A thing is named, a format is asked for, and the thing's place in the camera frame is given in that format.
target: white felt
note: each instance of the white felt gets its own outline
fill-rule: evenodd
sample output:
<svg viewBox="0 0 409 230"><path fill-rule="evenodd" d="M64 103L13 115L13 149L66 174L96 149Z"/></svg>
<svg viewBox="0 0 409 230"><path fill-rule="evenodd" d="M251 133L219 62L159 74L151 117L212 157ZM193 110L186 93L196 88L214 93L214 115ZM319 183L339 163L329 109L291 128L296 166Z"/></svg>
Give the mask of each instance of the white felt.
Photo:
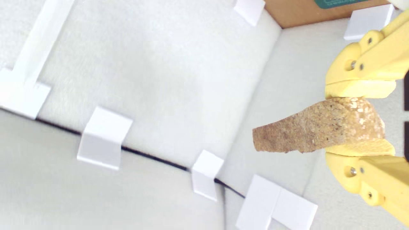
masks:
<svg viewBox="0 0 409 230"><path fill-rule="evenodd" d="M80 162L79 136L1 110L0 127L0 229L224 229L185 171L124 151L120 171Z"/></svg>
<svg viewBox="0 0 409 230"><path fill-rule="evenodd" d="M0 66L16 60L44 1L5 0ZM224 158L281 28L231 0L77 1L39 80L39 117L81 131L96 105L129 115L124 145L191 166Z"/></svg>
<svg viewBox="0 0 409 230"><path fill-rule="evenodd" d="M266 65L247 116L219 173L219 178L246 194L253 174L302 195L314 167L314 153L257 152L252 129L279 121L324 100L325 75L348 44L348 20L336 20L282 31Z"/></svg>
<svg viewBox="0 0 409 230"><path fill-rule="evenodd" d="M407 229L382 207L369 206L360 195L347 192L323 153L318 155L304 197L318 205L311 229Z"/></svg>

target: cork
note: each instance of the cork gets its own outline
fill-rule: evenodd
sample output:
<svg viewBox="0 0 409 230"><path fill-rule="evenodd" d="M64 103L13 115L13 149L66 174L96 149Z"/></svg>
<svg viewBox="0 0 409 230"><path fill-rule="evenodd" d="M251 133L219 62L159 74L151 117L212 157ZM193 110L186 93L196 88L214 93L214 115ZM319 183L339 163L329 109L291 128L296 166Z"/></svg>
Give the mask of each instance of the cork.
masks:
<svg viewBox="0 0 409 230"><path fill-rule="evenodd" d="M302 153L385 137L385 124L364 98L335 97L253 129L257 151Z"/></svg>

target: white bracket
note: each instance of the white bracket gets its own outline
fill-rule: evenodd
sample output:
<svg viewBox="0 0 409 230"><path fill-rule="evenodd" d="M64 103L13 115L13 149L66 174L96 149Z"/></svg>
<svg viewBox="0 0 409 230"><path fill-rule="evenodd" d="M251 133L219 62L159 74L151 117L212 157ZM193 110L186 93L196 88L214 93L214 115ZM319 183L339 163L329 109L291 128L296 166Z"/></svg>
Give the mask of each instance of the white bracket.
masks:
<svg viewBox="0 0 409 230"><path fill-rule="evenodd" d="M96 107L78 149L77 159L118 170L121 163L121 145L132 120Z"/></svg>
<svg viewBox="0 0 409 230"><path fill-rule="evenodd" d="M344 34L345 40L359 40L370 30L381 30L395 19L400 10L392 4L354 10Z"/></svg>
<svg viewBox="0 0 409 230"><path fill-rule="evenodd" d="M51 88L38 76L74 0L46 0L12 71L0 72L0 107L35 119Z"/></svg>
<svg viewBox="0 0 409 230"><path fill-rule="evenodd" d="M195 193L217 201L214 179L220 171L224 160L203 150L192 167L192 182Z"/></svg>
<svg viewBox="0 0 409 230"><path fill-rule="evenodd" d="M250 25L256 26L264 6L265 1L263 0L236 0L234 10L250 23Z"/></svg>
<svg viewBox="0 0 409 230"><path fill-rule="evenodd" d="M237 218L240 230L266 230L271 219L292 230L308 230L318 206L258 175L253 176Z"/></svg>

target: white foam board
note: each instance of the white foam board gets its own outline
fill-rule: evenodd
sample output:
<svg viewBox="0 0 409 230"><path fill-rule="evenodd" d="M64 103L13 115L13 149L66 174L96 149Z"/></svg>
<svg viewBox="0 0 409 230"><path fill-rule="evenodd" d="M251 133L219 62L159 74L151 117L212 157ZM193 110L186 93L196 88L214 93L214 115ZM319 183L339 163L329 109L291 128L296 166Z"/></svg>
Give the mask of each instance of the white foam board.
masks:
<svg viewBox="0 0 409 230"><path fill-rule="evenodd" d="M346 28L345 40L359 40L370 30L381 30L389 24L399 10L392 4L354 10Z"/></svg>
<svg viewBox="0 0 409 230"><path fill-rule="evenodd" d="M132 122L106 108L96 107L82 134L77 159L118 170L121 144Z"/></svg>
<svg viewBox="0 0 409 230"><path fill-rule="evenodd" d="M256 26L264 6L263 0L236 0L234 10L252 26Z"/></svg>
<svg viewBox="0 0 409 230"><path fill-rule="evenodd" d="M339 52L347 19L284 29L218 178L243 195L254 174L301 195L317 154L257 152L252 129L324 100L325 75Z"/></svg>
<svg viewBox="0 0 409 230"><path fill-rule="evenodd" d="M126 151L120 171L90 167L78 135L1 110L0 127L0 229L224 230L186 171Z"/></svg>
<svg viewBox="0 0 409 230"><path fill-rule="evenodd" d="M316 204L282 189L272 217L291 230L309 230L317 208Z"/></svg>
<svg viewBox="0 0 409 230"><path fill-rule="evenodd" d="M16 60L43 3L2 1L0 66ZM82 131L104 105L137 122L127 147L186 167L203 149L225 158L281 31L265 10L253 27L232 7L76 1L38 79L53 87L38 116Z"/></svg>
<svg viewBox="0 0 409 230"><path fill-rule="evenodd" d="M214 178L224 160L203 150L192 167L192 182L195 193L217 201Z"/></svg>
<svg viewBox="0 0 409 230"><path fill-rule="evenodd" d="M238 215L236 227L240 230L266 230L270 225L280 191L280 186L254 175Z"/></svg>

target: black line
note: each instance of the black line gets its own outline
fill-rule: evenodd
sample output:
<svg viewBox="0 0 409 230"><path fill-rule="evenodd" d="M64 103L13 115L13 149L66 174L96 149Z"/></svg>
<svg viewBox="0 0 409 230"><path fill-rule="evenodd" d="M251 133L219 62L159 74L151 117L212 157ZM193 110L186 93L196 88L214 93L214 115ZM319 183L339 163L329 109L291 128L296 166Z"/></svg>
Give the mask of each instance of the black line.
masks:
<svg viewBox="0 0 409 230"><path fill-rule="evenodd" d="M231 191L234 192L235 194L241 196L241 198L246 198L244 195L242 195L240 192L236 191L234 188L232 188L232 187L226 185L223 181L221 181L221 180L215 178L215 179L214 179L214 182L215 182L216 184L220 184L220 185L222 185L223 187L225 187L225 188L231 190Z"/></svg>
<svg viewBox="0 0 409 230"><path fill-rule="evenodd" d="M20 115L20 114L18 114L18 113L14 113L14 112L11 112L11 111L2 109L2 108L0 108L0 110L5 111L5 112L10 113L10 114L13 114L13 115L16 115L16 116L19 116L19 117L22 117L22 118L27 119L27 120L31 120L31 119L29 119L29 118L27 118L27 117L25 117L25 116L22 116L22 115ZM35 121L35 122L42 123L42 124L45 124L45 125L48 125L48 126L51 126L51 127L53 127L53 128L60 129L60 130L65 131L65 132L69 132L69 133L74 134L74 135L81 136L81 132L80 132L80 131L77 131L77 130L74 130L74 129L70 129L70 128L61 126L61 125L59 125L59 124L55 124L55 123L53 123L53 122L44 120L44 119L39 118L39 117L37 117L34 121ZM142 157L149 158L149 159L151 159L151 160L155 160L155 161L158 161L158 162L167 164L167 165L169 165L169 166L172 166L172 167L181 169L181 170L183 170L183 171L187 171L187 172L190 171L188 167L185 167L185 166L182 166L182 165L173 163L173 162L168 161L168 160L161 159L161 158L159 158L159 157L155 157L155 156L153 156L153 155L149 155L149 154L146 154L146 153L142 153L142 152L140 152L140 151L138 151L138 150L135 150L135 149L132 149L132 148L123 146L123 145L121 146L121 149L124 150L124 151L127 151L127 152L131 152L131 153L133 153L133 154L142 156ZM233 189L232 187L226 185L223 181L221 181L221 180L215 178L215 179L214 179L214 182L217 183L217 184L222 185L223 187L225 187L225 188L227 188L227 189L229 189L229 190L231 190L232 192L236 193L236 194L239 195L240 197L245 198L244 195L242 195L240 192L236 191L236 190Z"/></svg>
<svg viewBox="0 0 409 230"><path fill-rule="evenodd" d="M146 154L146 153L142 153L142 152L140 152L140 151L138 151L138 150L134 150L134 149L131 149L131 148L126 147L126 146L121 146L121 149L124 150L124 151L128 151L128 152L134 153L134 154L136 154L136 155L140 155L140 156L143 156L143 157L152 159L152 160L156 160L156 161L162 162L162 163L164 163L164 164L167 164L167 165L176 167L176 168L181 169L181 170L183 170L183 171L188 171L188 168L185 167L185 166L182 166L182 165L173 163L173 162L168 161L168 160L161 159L161 158L159 158L159 157L155 157L155 156L153 156L153 155L149 155L149 154Z"/></svg>
<svg viewBox="0 0 409 230"><path fill-rule="evenodd" d="M49 122L49 121L43 120L43 119L41 119L41 118L36 118L35 121L40 122L40 123L43 123L43 124L46 124L46 125L49 125L49 126L52 126L52 127L54 127L54 128L57 128L57 129L60 129L60 130L66 131L66 132L69 132L69 133L72 133L72 134L75 134L75 135L81 135L81 132L80 132L80 131L77 131L77 130L74 130L74 129L70 129L70 128L61 126L61 125L59 125L59 124L55 124L55 123L53 123L53 122Z"/></svg>

